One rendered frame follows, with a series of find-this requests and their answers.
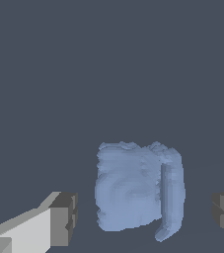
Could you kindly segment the light blue mug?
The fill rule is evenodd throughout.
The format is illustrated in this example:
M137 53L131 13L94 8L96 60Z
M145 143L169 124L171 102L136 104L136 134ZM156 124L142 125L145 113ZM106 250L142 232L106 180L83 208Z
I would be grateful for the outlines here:
M156 141L103 143L98 152L95 199L98 225L123 231L160 220L162 242L182 227L186 188L181 155Z

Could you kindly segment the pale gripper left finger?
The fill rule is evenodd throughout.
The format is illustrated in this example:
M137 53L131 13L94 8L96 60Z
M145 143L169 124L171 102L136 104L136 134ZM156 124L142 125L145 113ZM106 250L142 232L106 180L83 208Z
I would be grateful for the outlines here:
M78 194L52 192L36 209L0 224L0 253L46 253L68 246L78 219Z

